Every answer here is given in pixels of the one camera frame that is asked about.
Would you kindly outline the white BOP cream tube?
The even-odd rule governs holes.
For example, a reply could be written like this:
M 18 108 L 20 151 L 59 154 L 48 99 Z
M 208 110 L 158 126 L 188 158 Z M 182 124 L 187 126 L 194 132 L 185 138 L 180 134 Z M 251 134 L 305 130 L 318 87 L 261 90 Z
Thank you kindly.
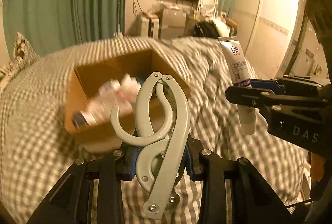
M 247 62 L 240 42 L 235 37 L 219 37 L 234 86 L 251 87 Z M 248 106 L 237 105 L 238 116 L 243 135 L 255 133 L 255 110 Z

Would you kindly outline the grey folding travel hanger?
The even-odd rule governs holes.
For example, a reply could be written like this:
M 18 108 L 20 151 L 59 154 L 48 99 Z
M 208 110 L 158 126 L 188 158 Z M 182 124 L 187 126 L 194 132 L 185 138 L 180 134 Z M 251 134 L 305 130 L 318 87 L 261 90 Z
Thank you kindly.
M 164 112 L 164 122 L 158 131 L 153 130 L 149 114 L 153 94 Z M 149 193 L 143 211 L 148 218 L 161 219 L 166 209 L 179 203 L 174 186 L 190 129 L 187 98 L 171 75 L 154 72 L 145 80 L 136 98 L 134 120 L 137 136 L 121 127 L 119 111 L 119 106 L 114 106 L 110 113 L 116 136 L 141 148 L 136 161 L 136 177 Z

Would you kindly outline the clear plastic water bottle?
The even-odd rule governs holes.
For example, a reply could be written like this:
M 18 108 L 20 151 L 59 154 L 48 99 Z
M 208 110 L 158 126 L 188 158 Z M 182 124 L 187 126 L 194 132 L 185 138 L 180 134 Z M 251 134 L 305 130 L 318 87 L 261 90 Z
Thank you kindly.
M 120 108 L 121 116 L 133 112 L 141 83 L 129 74 L 121 81 L 111 79 L 99 87 L 97 94 L 88 101 L 84 111 L 74 113 L 72 123 L 76 129 L 95 126 L 110 119 L 114 106 Z

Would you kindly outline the grey checked duvet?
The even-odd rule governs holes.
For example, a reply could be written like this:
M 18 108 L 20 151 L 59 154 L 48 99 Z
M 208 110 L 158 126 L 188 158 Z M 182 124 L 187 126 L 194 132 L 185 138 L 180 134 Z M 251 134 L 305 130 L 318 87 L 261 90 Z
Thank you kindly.
M 247 158 L 285 204 L 296 202 L 307 152 L 267 133 L 261 115 L 256 116 L 253 135 L 241 134 L 237 106 L 225 98 L 231 78 L 217 40 L 126 37 L 83 43 L 41 57 L 21 69 L 5 88 L 1 95 L 1 202 L 17 223 L 27 222 L 77 158 L 93 159 L 63 125 L 72 69 L 148 48 L 174 63 L 190 86 L 191 135 L 223 158 Z

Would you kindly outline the white louvered wardrobe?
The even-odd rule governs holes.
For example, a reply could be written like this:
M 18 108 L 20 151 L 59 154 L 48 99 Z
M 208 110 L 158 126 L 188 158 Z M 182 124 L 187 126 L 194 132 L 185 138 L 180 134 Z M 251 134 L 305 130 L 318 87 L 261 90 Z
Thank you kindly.
M 328 78 L 327 65 L 303 0 L 236 0 L 237 38 L 257 77 Z

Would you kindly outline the open cardboard box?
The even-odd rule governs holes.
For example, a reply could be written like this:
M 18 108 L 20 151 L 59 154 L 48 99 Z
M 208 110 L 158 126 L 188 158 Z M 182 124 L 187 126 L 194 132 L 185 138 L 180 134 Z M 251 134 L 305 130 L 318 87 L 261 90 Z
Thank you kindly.
M 136 96 L 156 71 L 171 75 L 189 96 L 189 86 L 176 72 L 175 64 L 151 49 L 74 68 L 66 95 L 65 129 L 90 153 L 119 148 L 121 141 L 110 122 L 111 109 L 120 107 L 120 124 L 132 134 Z

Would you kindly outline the black and white clothes pile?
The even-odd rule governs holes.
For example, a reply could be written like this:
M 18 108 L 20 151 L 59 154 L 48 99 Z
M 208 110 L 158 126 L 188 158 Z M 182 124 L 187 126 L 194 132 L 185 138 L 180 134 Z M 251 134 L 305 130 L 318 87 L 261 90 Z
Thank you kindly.
M 185 23 L 184 36 L 218 39 L 229 37 L 229 27 L 218 19 L 188 19 Z

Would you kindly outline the white oval vanity mirror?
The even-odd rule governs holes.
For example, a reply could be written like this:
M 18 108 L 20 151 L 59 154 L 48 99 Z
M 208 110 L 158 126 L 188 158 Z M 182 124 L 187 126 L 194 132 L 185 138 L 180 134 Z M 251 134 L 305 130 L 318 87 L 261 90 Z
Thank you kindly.
M 199 0 L 198 13 L 202 16 L 212 17 L 215 15 L 218 0 Z

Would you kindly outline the small silver fridge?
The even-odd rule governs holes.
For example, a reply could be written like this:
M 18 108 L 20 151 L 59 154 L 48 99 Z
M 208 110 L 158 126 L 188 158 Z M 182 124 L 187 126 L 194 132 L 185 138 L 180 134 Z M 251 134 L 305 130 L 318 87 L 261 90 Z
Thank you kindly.
M 186 13 L 183 10 L 164 8 L 159 18 L 160 39 L 173 39 L 183 36 L 186 23 Z

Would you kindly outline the white storage cabinet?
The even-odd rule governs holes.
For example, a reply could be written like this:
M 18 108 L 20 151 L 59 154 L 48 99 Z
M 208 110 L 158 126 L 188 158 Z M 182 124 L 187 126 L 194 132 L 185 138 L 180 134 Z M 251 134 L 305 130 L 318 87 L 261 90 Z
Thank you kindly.
M 157 15 L 141 15 L 138 18 L 137 35 L 158 39 L 159 18 Z

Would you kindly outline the floral patterned pillow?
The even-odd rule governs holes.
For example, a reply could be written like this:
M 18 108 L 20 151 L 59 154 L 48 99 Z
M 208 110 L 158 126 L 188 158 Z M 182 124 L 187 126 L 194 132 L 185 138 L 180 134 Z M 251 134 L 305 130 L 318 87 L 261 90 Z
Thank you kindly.
M 20 72 L 23 67 L 23 59 L 18 57 L 15 61 L 10 61 L 1 67 L 0 90 L 1 95 L 10 81 Z

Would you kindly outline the checked pillow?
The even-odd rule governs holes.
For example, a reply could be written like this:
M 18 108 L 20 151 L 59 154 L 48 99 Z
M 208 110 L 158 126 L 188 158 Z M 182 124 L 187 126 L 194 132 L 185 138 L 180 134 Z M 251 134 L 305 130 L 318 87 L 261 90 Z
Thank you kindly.
M 35 52 L 34 48 L 24 35 L 17 32 L 13 47 L 13 58 L 18 66 L 23 69 L 41 59 L 41 56 Z

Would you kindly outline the green window curtain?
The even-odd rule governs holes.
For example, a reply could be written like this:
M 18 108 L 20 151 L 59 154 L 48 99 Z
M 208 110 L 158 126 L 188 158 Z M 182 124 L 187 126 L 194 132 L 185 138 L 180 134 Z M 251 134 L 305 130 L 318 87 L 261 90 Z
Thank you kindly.
M 125 0 L 3 0 L 9 53 L 21 33 L 39 55 L 124 32 Z

